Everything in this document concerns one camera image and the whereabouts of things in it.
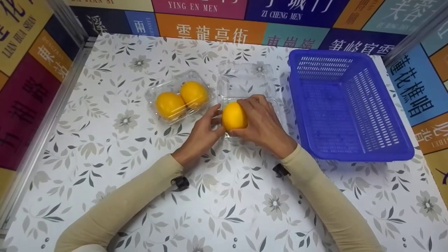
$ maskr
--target black clip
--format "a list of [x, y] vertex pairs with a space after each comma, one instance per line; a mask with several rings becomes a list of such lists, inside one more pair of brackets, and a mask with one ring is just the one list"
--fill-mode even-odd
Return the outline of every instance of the black clip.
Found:
[[274, 166], [274, 168], [272, 168], [272, 170], [275, 171], [275, 173], [277, 174], [276, 176], [277, 178], [282, 178], [291, 175], [282, 164], [277, 164], [276, 166]]
[[190, 182], [184, 176], [173, 178], [171, 180], [171, 184], [175, 184], [177, 186], [177, 189], [175, 191], [183, 191], [190, 186]]

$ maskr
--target lemon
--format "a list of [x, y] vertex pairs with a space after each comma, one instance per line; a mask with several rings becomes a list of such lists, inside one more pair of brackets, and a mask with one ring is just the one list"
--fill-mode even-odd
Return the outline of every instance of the lemon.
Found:
[[198, 109], [208, 102], [207, 89], [196, 81], [187, 81], [182, 85], [181, 97], [190, 109]]
[[159, 115], [169, 121], [185, 115], [186, 112], [185, 102], [173, 92], [165, 92], [157, 96], [155, 107]]
[[247, 115], [237, 102], [229, 103], [223, 110], [222, 122], [227, 131], [247, 127]]

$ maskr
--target orange wall tile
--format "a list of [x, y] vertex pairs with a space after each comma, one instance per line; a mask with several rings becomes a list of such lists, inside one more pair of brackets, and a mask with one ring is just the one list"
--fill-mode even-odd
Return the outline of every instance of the orange wall tile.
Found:
[[448, 148], [448, 113], [418, 124], [412, 130], [423, 154]]
[[448, 80], [448, 46], [433, 54], [430, 59], [442, 81]]
[[334, 28], [360, 30], [384, 0], [351, 0], [339, 16]]
[[261, 44], [267, 26], [254, 21], [171, 14], [156, 14], [156, 18], [163, 37], [236, 43]]
[[29, 52], [61, 82], [72, 65], [72, 60], [46, 30], [42, 30]]
[[446, 177], [448, 173], [448, 166], [446, 165], [448, 164], [448, 150], [425, 155], [425, 159], [445, 205], [448, 207], [448, 178]]
[[15, 171], [0, 168], [0, 207], [3, 204], [4, 197], [9, 191], [9, 186], [14, 182], [15, 176]]

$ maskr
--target colorful wall panel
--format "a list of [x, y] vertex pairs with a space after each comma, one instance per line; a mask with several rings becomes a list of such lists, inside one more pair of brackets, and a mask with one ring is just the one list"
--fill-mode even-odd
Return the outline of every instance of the colorful wall panel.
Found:
[[382, 56], [442, 4], [436, 0], [65, 1], [90, 36], [109, 32]]
[[79, 47], [46, 1], [0, 6], [1, 204]]
[[448, 22], [393, 63], [389, 76], [448, 206]]
[[385, 0], [363, 30], [410, 34], [424, 23], [445, 1]]

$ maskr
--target white table surface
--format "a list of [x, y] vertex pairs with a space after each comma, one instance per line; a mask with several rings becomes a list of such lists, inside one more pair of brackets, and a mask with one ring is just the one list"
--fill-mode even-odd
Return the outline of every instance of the white table surface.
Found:
[[[100, 36], [35, 167], [37, 175], [5, 241], [7, 251], [53, 251], [70, 223], [181, 145], [198, 116], [181, 126], [164, 126], [144, 100], [148, 87], [173, 75], [194, 69], [215, 90], [221, 62], [271, 64], [278, 78], [282, 120], [297, 135], [287, 81], [290, 51]], [[381, 59], [373, 58], [393, 95]], [[142, 67], [134, 66], [138, 60]], [[417, 146], [398, 98], [392, 99]], [[119, 126], [122, 118], [133, 123]], [[189, 176], [190, 188], [172, 188], [153, 200], [123, 228], [110, 251], [191, 252], [196, 246], [204, 252], [337, 251], [300, 191], [289, 180], [275, 177], [272, 168], [277, 162], [258, 148], [220, 141]], [[448, 212], [420, 150], [410, 161], [318, 163], [365, 217], [385, 251], [446, 251]], [[273, 195], [286, 195], [281, 214], [271, 214], [267, 206]]]

